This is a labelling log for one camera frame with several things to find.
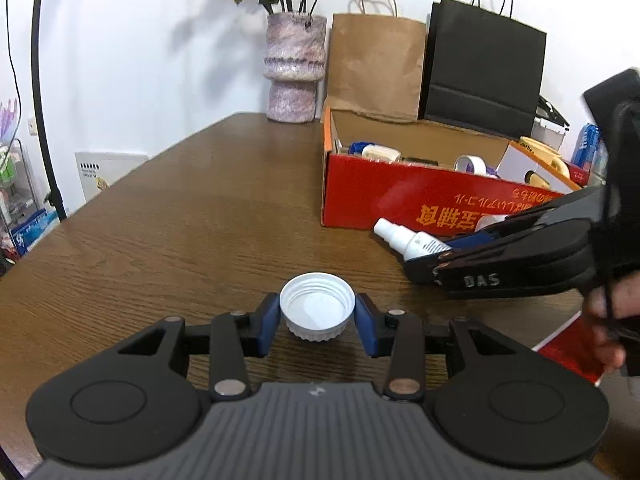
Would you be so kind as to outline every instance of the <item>red cardboard box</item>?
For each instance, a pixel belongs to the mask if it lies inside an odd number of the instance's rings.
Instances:
[[[347,147],[358,140],[395,148],[403,156],[437,160],[439,166],[348,155]],[[379,218],[386,218],[415,231],[446,237],[473,232],[484,215],[516,213],[562,195],[453,171],[461,155],[481,156],[497,168],[509,147],[529,155],[508,139],[433,121],[385,123],[327,109],[322,224],[368,230]]]
[[[586,186],[589,183],[589,172],[583,170],[582,168],[572,164],[570,162],[564,162],[566,166],[569,168],[569,174],[571,175],[571,180],[573,180],[578,186]]]

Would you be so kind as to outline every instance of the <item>circular pad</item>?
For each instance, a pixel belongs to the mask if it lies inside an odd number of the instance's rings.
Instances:
[[[195,388],[149,356],[99,356],[43,384],[26,421],[45,458],[111,468],[173,449],[200,418]]]
[[[101,381],[76,393],[71,399],[71,409],[95,424],[117,424],[137,415],[145,402],[145,391],[135,384]]]
[[[481,460],[545,469],[586,458],[609,418],[602,393],[534,354],[473,360],[436,393],[443,432]]]

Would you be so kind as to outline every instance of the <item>blue can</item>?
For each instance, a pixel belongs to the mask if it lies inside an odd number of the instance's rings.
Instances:
[[[571,158],[571,163],[589,171],[599,143],[600,129],[595,124],[585,124],[580,130],[578,141],[575,143],[575,151],[574,156]]]

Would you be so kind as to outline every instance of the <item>bottle label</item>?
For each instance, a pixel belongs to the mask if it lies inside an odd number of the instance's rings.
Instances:
[[[427,233],[418,233],[406,248],[406,251],[404,252],[404,260],[407,261],[412,258],[429,256],[430,254],[438,254],[450,250],[451,247],[437,238],[434,238]]]
[[[442,253],[444,251],[448,251],[451,248],[447,244],[441,242],[440,240],[437,240],[436,238],[432,238],[431,240],[428,240],[426,242],[425,240],[417,239],[415,243],[422,247],[424,254]]]

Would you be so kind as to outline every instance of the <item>cardboard box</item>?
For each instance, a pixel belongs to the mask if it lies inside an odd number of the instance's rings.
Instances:
[[[520,184],[527,183],[530,174],[535,173],[549,184],[549,189],[561,194],[581,189],[570,178],[558,173],[544,160],[513,141],[504,152],[496,170],[500,178]]]
[[[348,155],[346,148],[357,140],[393,147],[403,156],[437,160],[439,167]],[[508,139],[433,121],[385,123],[328,108],[324,117],[322,224],[369,230],[379,218],[387,218],[415,231],[453,236],[473,232],[486,214],[516,213],[570,190],[545,190],[453,171],[461,155],[481,156],[498,168],[509,148],[524,155],[528,168],[540,166],[527,150]],[[545,175],[560,189],[554,175]]]

